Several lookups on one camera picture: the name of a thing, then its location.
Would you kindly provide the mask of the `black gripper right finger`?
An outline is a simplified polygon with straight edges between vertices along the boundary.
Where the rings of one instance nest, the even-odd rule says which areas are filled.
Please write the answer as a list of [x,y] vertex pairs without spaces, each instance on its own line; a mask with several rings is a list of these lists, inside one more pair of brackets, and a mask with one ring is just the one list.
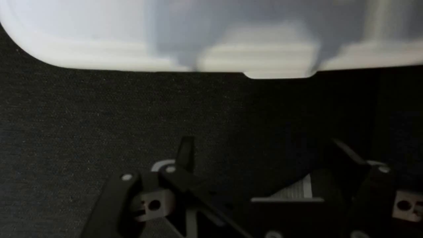
[[423,238],[422,222],[393,215],[397,171],[366,159],[340,138],[325,152],[328,203],[325,238]]

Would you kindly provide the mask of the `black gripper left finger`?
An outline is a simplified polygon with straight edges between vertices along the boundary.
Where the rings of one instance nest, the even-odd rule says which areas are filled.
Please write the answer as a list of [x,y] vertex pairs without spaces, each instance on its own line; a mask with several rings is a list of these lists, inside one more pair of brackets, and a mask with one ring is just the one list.
[[142,238],[146,226],[164,219],[179,238],[245,238],[193,175],[196,138],[184,136],[176,161],[161,165],[158,186],[144,187],[138,170],[114,174],[103,185],[80,238]]

